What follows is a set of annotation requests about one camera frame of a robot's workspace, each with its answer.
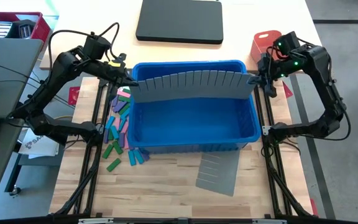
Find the yellow marker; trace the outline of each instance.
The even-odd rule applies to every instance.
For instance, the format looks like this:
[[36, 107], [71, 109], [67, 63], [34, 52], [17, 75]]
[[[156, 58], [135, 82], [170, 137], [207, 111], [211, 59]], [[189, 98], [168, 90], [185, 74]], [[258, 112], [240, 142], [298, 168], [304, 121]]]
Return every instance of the yellow marker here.
[[116, 63], [116, 62], [112, 62], [112, 61], [109, 62], [109, 65], [111, 65], [113, 67], [121, 67], [120, 63]]

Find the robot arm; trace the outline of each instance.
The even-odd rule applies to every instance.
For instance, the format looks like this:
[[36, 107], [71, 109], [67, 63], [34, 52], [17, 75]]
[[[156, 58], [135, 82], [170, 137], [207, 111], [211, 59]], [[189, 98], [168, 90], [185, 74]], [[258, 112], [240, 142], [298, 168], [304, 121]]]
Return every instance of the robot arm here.
[[102, 137], [92, 122], [76, 124], [54, 120], [44, 114], [44, 108], [64, 84], [80, 76], [82, 72], [106, 80], [109, 85], [114, 85], [116, 88], [137, 85], [131, 77], [127, 76], [123, 62], [124, 54], [112, 63], [114, 66], [98, 61], [110, 47], [111, 44], [105, 38], [92, 33], [86, 38], [84, 47], [78, 46], [59, 54], [49, 77], [22, 106], [13, 112], [12, 116], [26, 120], [34, 134], [48, 136], [60, 144], [65, 144], [67, 134], [79, 134], [87, 143], [95, 145]]
[[[325, 138], [339, 129], [346, 106], [335, 87], [336, 81], [331, 78], [331, 57], [326, 49], [311, 44], [301, 46], [294, 32], [278, 38], [271, 48], [272, 53], [262, 54], [262, 59], [258, 62], [259, 84], [266, 94], [276, 97], [273, 81], [303, 70], [312, 79], [325, 111], [319, 119], [307, 124], [273, 125], [268, 132], [269, 142], [275, 144], [291, 136], [304, 134]], [[275, 50], [278, 60], [272, 58]]]

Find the light wood table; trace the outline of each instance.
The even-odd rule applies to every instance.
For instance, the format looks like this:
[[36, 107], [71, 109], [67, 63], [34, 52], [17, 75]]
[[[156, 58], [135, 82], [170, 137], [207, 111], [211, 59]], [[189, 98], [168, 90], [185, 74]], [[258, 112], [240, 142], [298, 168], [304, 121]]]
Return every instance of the light wood table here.
[[[134, 35], [140, 9], [140, 6], [134, 3], [137, 1], [131, 1], [134, 8], [129, 7], [125, 1], [119, 1], [120, 5], [117, 1], [103, 1], [103, 4], [94, 2], [85, 6], [75, 5], [78, 7], [77, 10], [83, 11], [83, 7], [89, 7], [90, 12], [86, 18], [91, 22], [88, 21], [86, 25], [83, 23], [84, 16], [73, 17], [72, 14], [62, 13], [57, 30], [74, 29], [85, 32], [93, 30], [98, 33], [110, 23], [119, 21], [120, 34], [113, 49], [116, 54], [119, 52], [128, 54], [129, 68], [139, 62], [239, 59], [245, 61], [248, 69], [255, 69], [256, 65], [249, 57], [253, 35], [270, 29], [280, 30], [283, 34], [295, 30], [300, 38], [314, 44], [321, 44], [303, 0], [280, 1], [280, 3], [272, 3], [273, 5], [267, 4], [271, 2], [270, 0], [261, 0], [260, 4], [251, 4], [253, 1], [248, 1], [251, 3], [245, 5], [223, 4], [224, 42], [221, 46], [138, 42]], [[109, 4], [111, 12], [107, 15], [106, 5]], [[295, 14], [291, 16], [274, 16], [271, 13], [283, 11], [290, 4], [297, 9], [292, 11]], [[57, 55], [70, 47], [83, 44], [84, 39], [71, 34], [56, 36], [52, 42], [53, 52]], [[44, 67], [48, 66], [45, 59], [43, 64]], [[276, 82], [276, 87], [278, 96], [271, 100], [274, 119], [276, 122], [291, 124], [282, 82]], [[91, 120], [97, 89], [96, 78], [83, 79], [73, 117], [74, 122]], [[262, 218], [266, 213], [273, 214], [266, 165], [260, 155], [261, 147], [259, 141], [248, 144], [241, 150], [233, 197], [195, 187], [201, 153], [152, 155], [151, 160], [135, 167], [129, 164], [127, 153], [101, 159], [92, 214], [102, 212], [104, 217], [151, 218]], [[299, 153], [287, 145], [280, 145], [280, 149], [287, 185], [302, 206], [311, 213], [310, 198]], [[76, 189], [84, 153], [85, 144], [82, 142], [76, 143], [65, 151], [50, 212], [56, 212], [62, 207]], [[113, 172], [108, 172], [106, 167], [116, 157], [121, 158], [121, 164]], [[276, 188], [280, 208], [284, 211], [281, 191], [277, 185]], [[88, 188], [84, 192], [81, 209], [85, 207], [87, 191]]]

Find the red plastic container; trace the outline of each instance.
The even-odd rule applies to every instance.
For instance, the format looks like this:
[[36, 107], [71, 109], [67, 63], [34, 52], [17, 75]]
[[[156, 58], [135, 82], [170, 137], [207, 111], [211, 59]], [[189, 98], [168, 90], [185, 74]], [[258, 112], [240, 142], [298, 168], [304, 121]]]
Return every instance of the red plastic container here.
[[30, 39], [40, 39], [44, 42], [47, 41], [50, 28], [42, 17], [41, 12], [0, 12], [1, 22], [15, 22], [20, 19], [17, 16], [38, 16], [37, 22], [35, 23], [34, 30], [31, 33]]
[[251, 57], [254, 59], [254, 62], [258, 63], [260, 60], [260, 54], [266, 52], [266, 49], [273, 45], [274, 40], [281, 36], [281, 32], [277, 30], [257, 33], [254, 36], [254, 41], [251, 48]]

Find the blue storage bin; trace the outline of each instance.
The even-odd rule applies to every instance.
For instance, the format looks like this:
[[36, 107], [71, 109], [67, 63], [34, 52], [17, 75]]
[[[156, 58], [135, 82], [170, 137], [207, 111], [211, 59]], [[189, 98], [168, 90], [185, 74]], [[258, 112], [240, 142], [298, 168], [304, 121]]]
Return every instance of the blue storage bin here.
[[[246, 72], [238, 60], [139, 63], [137, 81], [194, 70]], [[247, 100], [189, 98], [135, 103], [131, 99], [128, 143], [149, 153], [211, 152], [242, 149], [260, 137], [252, 95]]]

